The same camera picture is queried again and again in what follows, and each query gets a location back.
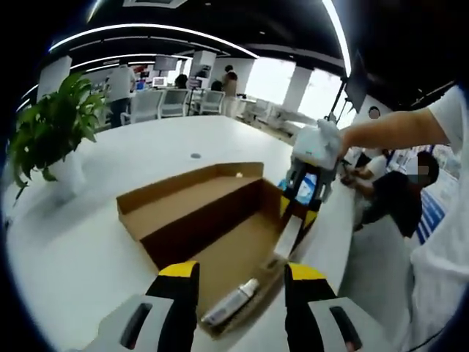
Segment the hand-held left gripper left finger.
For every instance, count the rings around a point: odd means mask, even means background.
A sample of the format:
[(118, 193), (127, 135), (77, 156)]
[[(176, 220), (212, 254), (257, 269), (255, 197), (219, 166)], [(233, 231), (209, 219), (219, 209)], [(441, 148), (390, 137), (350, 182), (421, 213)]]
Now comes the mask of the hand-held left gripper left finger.
[(196, 330), (200, 265), (169, 265), (144, 295), (131, 296), (99, 324), (87, 351), (190, 351)]

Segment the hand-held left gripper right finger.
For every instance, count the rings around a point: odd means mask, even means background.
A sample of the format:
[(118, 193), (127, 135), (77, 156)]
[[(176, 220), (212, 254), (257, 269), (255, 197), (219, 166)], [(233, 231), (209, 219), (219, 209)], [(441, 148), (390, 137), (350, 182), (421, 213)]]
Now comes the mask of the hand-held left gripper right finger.
[(338, 297), (325, 275), (298, 263), (284, 266), (285, 331), (291, 351), (393, 351), (380, 324)]

